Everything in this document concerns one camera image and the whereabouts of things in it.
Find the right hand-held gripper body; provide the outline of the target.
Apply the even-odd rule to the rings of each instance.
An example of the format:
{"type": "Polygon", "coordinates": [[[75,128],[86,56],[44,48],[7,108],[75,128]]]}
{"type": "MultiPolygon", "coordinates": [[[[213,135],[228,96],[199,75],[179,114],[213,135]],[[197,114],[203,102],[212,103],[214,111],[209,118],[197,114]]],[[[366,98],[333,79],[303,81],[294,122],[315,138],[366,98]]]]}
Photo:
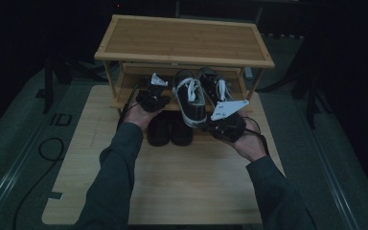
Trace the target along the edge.
{"type": "Polygon", "coordinates": [[[239,114],[239,110],[249,105],[248,100],[219,102],[210,116],[210,120],[215,122],[215,127],[219,132],[219,140],[236,142],[245,131],[245,121],[239,114]]]}

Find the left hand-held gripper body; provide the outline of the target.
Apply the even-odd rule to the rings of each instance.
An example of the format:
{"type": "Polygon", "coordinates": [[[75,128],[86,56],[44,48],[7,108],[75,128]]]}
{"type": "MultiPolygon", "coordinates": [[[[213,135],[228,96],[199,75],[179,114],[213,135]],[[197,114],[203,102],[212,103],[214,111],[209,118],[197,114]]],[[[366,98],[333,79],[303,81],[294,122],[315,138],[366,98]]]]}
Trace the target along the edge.
{"type": "Polygon", "coordinates": [[[169,83],[162,80],[156,73],[150,78],[144,78],[138,82],[143,87],[136,96],[136,102],[140,104],[147,112],[154,112],[158,109],[160,103],[158,97],[163,96],[163,91],[169,86],[169,83]]]}

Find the black white canvas sneaker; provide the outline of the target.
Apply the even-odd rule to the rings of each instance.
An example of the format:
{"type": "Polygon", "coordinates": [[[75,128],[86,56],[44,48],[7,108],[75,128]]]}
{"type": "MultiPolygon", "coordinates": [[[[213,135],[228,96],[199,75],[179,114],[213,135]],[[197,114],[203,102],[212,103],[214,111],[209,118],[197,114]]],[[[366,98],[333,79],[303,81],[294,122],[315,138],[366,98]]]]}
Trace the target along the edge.
{"type": "Polygon", "coordinates": [[[198,71],[197,77],[212,106],[216,106],[219,102],[234,101],[227,81],[221,74],[209,67],[203,67],[198,71]]]}
{"type": "Polygon", "coordinates": [[[188,127],[206,122],[206,102],[200,80],[190,70],[180,70],[173,78],[172,92],[188,127]]]}

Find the black leather shoe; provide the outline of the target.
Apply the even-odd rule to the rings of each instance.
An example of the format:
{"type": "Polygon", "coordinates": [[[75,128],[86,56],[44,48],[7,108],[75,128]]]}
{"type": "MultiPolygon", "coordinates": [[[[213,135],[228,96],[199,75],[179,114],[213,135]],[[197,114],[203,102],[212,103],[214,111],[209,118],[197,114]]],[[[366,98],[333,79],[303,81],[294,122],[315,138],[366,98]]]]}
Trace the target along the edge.
{"type": "Polygon", "coordinates": [[[154,147],[162,147],[170,142],[170,119],[167,112],[159,113],[150,121],[148,141],[154,147]]]}
{"type": "Polygon", "coordinates": [[[177,146],[188,146],[193,141],[193,129],[187,126],[180,112],[172,114],[171,141],[177,146]]]}

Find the wooden three-tier shoe rack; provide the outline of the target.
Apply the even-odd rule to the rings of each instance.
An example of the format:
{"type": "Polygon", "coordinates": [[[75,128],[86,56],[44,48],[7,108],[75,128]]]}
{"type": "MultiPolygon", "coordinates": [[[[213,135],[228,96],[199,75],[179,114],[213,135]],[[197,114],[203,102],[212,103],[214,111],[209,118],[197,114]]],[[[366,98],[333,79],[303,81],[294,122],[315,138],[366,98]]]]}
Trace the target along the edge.
{"type": "Polygon", "coordinates": [[[250,100],[256,87],[244,87],[244,69],[256,68],[261,76],[274,66],[254,24],[119,14],[112,16],[95,59],[104,63],[119,111],[136,83],[152,73],[172,81],[182,69],[211,67],[233,84],[236,99],[250,100]]]}

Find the person's left hand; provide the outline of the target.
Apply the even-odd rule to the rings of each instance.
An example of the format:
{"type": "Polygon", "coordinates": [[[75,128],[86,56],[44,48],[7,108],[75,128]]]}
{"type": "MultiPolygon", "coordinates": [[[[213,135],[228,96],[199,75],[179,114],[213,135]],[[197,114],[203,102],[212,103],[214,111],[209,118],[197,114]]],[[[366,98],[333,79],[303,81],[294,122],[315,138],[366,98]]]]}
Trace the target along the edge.
{"type": "Polygon", "coordinates": [[[142,130],[145,130],[150,121],[159,113],[161,113],[161,110],[147,112],[139,103],[133,101],[128,106],[128,111],[126,112],[123,122],[135,124],[142,130]]]}

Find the person's right hand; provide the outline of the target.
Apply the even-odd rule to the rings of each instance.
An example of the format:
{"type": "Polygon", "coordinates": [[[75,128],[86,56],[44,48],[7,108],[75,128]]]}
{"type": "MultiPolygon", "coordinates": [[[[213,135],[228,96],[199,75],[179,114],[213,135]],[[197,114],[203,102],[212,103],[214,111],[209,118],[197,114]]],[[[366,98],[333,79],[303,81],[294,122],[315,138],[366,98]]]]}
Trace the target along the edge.
{"type": "Polygon", "coordinates": [[[235,143],[230,143],[230,146],[243,158],[250,162],[266,156],[265,146],[261,138],[258,136],[261,133],[257,123],[252,121],[248,114],[240,110],[239,114],[246,123],[246,128],[252,130],[252,133],[245,132],[235,143]]]}

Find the black metal stand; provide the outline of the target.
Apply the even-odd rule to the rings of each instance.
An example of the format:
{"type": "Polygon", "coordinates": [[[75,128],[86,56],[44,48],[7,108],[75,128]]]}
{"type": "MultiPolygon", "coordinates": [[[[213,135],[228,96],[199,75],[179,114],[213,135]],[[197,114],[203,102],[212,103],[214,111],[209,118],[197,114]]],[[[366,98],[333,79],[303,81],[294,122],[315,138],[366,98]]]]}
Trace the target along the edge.
{"type": "Polygon", "coordinates": [[[319,85],[319,72],[301,72],[296,75],[296,83],[291,90],[291,96],[293,99],[301,100],[308,95],[306,119],[311,128],[315,128],[314,114],[319,113],[319,107],[316,104],[316,100],[319,100],[322,104],[324,101],[318,97],[317,89],[319,85]]]}
{"type": "Polygon", "coordinates": [[[49,112],[54,102],[54,76],[57,76],[57,79],[60,82],[63,82],[58,59],[52,56],[48,56],[44,62],[44,114],[47,114],[49,112]]]}

